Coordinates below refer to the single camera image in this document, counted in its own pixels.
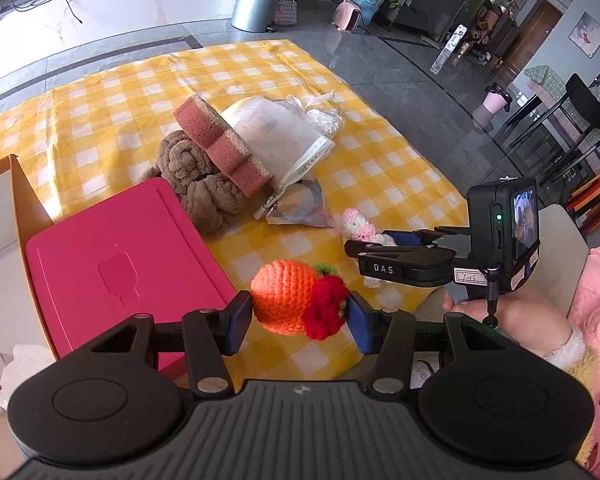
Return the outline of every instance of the orange stool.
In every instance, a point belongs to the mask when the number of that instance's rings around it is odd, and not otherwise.
[[[586,215],[579,227],[583,235],[598,227],[600,225],[600,174],[574,191],[564,208],[576,220]]]

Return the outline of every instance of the human hand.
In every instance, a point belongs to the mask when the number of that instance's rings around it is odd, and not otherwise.
[[[448,312],[462,312],[478,321],[487,315],[487,301],[463,301],[454,305],[445,294],[442,307]],[[564,314],[531,284],[504,294],[498,299],[498,326],[530,352],[546,357],[571,337],[571,326]]]

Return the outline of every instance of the gray ribbed panel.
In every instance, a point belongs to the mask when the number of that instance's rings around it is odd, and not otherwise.
[[[76,472],[29,462],[14,480],[585,480],[575,463],[540,472],[482,470],[447,454],[404,405],[356,383],[250,381],[204,402],[161,449],[128,465]]]

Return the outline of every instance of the yellow checkered tablecloth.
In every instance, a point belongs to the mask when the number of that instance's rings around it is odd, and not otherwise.
[[[53,89],[0,116],[0,158],[16,153],[49,214],[61,219],[131,186],[155,160],[160,140],[179,129],[173,110],[192,92],[224,110],[247,96],[331,90],[344,126],[315,175],[334,216],[356,207],[379,228],[465,225],[465,201],[446,178],[342,79],[289,41],[166,54]],[[206,238],[238,289],[248,288],[263,264],[293,258],[335,266],[376,308],[413,310],[430,292],[405,285],[365,288],[345,256],[339,227],[268,225],[253,220],[253,209],[228,232]],[[331,379],[359,358],[346,326],[317,342],[274,335],[254,319],[240,353],[226,364],[240,384],[254,377]]]

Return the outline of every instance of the pink and white crochet toy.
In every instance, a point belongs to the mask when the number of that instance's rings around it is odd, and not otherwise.
[[[383,235],[357,209],[347,209],[342,215],[342,235],[345,240],[357,240],[359,242],[371,242],[384,246],[395,246],[396,243],[389,235]],[[384,280],[365,276],[363,285],[369,288],[378,288]]]

